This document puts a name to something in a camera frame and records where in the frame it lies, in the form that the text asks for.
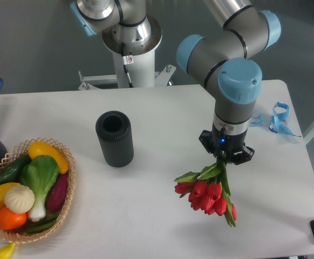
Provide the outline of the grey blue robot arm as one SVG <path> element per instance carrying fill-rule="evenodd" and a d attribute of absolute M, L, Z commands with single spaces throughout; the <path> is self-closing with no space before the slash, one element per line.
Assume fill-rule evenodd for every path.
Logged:
<path fill-rule="evenodd" d="M 251 58 L 278 41 L 281 24 L 274 13 L 257 11 L 249 1 L 206 1 L 206 6 L 222 34 L 214 40 L 188 36 L 176 60 L 215 98 L 212 129 L 201 133 L 201 143 L 214 157 L 239 165 L 254 154 L 245 136 L 262 72 Z M 155 49 L 162 31 L 147 14 L 145 1 L 72 1 L 70 7 L 89 36 L 101 34 L 113 55 L 120 88 L 156 84 Z"/>

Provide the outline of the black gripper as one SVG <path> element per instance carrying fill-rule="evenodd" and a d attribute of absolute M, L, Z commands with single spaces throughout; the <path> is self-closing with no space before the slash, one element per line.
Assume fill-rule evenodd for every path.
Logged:
<path fill-rule="evenodd" d="M 212 131 L 201 132 L 199 141 L 207 153 L 217 159 L 229 159 L 229 163 L 235 165 L 249 162 L 255 150 L 244 145 L 247 130 L 238 135 L 228 135 L 227 131 L 225 128 L 217 129 L 215 125 L 212 125 Z"/>

